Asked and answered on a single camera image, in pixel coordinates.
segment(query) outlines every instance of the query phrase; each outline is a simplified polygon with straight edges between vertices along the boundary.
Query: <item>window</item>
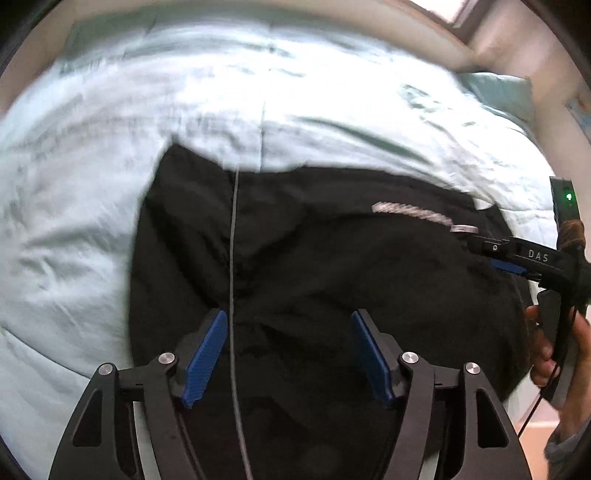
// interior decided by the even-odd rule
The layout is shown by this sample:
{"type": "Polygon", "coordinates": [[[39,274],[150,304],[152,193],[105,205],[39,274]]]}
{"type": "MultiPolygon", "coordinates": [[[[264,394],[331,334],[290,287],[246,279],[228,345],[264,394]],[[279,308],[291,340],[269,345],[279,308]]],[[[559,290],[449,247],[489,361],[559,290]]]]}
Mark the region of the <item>window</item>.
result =
{"type": "Polygon", "coordinates": [[[469,43],[496,0],[399,0],[469,43]]]}
{"type": "Polygon", "coordinates": [[[466,4],[466,0],[411,0],[413,3],[424,8],[425,10],[436,14],[447,23],[453,23],[462,8],[466,4]]]}

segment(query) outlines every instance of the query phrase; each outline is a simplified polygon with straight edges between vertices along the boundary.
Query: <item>metal screw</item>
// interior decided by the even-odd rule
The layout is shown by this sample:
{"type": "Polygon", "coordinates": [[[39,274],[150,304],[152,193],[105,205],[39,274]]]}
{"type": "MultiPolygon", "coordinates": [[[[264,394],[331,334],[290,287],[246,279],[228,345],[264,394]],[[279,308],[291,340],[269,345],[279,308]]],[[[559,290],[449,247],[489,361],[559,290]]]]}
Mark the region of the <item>metal screw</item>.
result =
{"type": "Polygon", "coordinates": [[[164,365],[171,364],[174,362],[174,353],[163,353],[158,357],[158,362],[164,365]]]}
{"type": "Polygon", "coordinates": [[[113,365],[111,364],[102,364],[99,367],[99,373],[101,375],[109,375],[113,371],[113,365]]]}
{"type": "Polygon", "coordinates": [[[469,374],[477,375],[480,373],[480,366],[478,364],[475,364],[474,362],[468,362],[466,364],[466,371],[469,374]]]}
{"type": "Polygon", "coordinates": [[[418,355],[414,352],[404,352],[402,354],[402,360],[408,364],[415,364],[418,362],[418,355]]]}

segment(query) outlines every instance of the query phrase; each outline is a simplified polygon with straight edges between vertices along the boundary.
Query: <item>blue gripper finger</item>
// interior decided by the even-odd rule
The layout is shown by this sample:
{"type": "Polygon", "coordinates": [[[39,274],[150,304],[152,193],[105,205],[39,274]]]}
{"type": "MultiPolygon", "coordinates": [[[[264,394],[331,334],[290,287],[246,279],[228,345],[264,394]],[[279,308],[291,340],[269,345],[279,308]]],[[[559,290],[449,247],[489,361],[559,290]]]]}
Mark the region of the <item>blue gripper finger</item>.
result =
{"type": "Polygon", "coordinates": [[[390,367],[359,312],[351,315],[351,323],[357,357],[368,378],[374,398],[390,407],[396,400],[392,392],[390,367]]]}
{"type": "Polygon", "coordinates": [[[519,265],[515,265],[510,262],[503,262],[502,260],[497,260],[496,258],[491,259],[491,265],[497,270],[513,273],[515,275],[523,275],[527,272],[527,269],[524,267],[520,267],[519,265]]]}
{"type": "Polygon", "coordinates": [[[213,320],[208,317],[204,320],[196,336],[192,338],[193,341],[199,341],[202,338],[200,343],[196,345],[197,349],[193,358],[188,365],[186,362],[182,362],[187,365],[185,368],[183,368],[181,361],[178,366],[181,371],[177,373],[177,379],[180,377],[184,380],[180,383],[181,388],[184,386],[184,389],[179,397],[187,408],[192,408],[197,400],[203,398],[213,368],[228,337],[226,312],[218,310],[213,320]]]}

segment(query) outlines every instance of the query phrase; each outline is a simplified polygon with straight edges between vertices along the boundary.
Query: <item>black garment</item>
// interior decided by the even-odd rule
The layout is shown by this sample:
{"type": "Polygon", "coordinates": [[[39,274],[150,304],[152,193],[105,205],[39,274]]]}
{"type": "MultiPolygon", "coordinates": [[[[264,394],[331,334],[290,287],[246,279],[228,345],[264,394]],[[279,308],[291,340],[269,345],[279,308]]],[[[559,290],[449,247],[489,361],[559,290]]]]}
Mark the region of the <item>black garment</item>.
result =
{"type": "MultiPolygon", "coordinates": [[[[132,266],[138,365],[174,348],[209,308],[228,309],[236,175],[179,146],[164,155],[132,266]]],[[[449,226],[374,213],[379,202],[508,232],[498,209],[478,212],[469,196],[408,177],[352,168],[239,173],[236,373],[256,480],[372,478],[396,418],[372,400],[355,361],[349,316],[358,308],[434,365],[477,362],[501,398],[527,371],[529,294],[462,250],[449,226]]],[[[227,349],[186,421],[210,480],[245,477],[227,349]]]]}

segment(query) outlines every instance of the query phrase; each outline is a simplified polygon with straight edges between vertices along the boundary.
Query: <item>human hand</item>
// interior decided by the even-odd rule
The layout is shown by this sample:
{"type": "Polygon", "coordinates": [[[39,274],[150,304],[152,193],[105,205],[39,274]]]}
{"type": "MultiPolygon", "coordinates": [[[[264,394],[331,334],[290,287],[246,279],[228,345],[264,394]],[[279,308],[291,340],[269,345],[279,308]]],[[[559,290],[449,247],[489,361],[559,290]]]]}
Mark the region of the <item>human hand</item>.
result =
{"type": "MultiPolygon", "coordinates": [[[[529,307],[525,311],[526,320],[534,321],[538,317],[537,306],[529,307]]],[[[575,317],[573,334],[579,343],[579,357],[564,407],[558,412],[558,433],[561,442],[575,435],[591,416],[591,326],[580,313],[575,317]]],[[[538,387],[545,386],[550,380],[556,365],[552,360],[552,353],[552,344],[544,336],[542,329],[536,330],[531,346],[533,367],[530,376],[538,387]]]]}

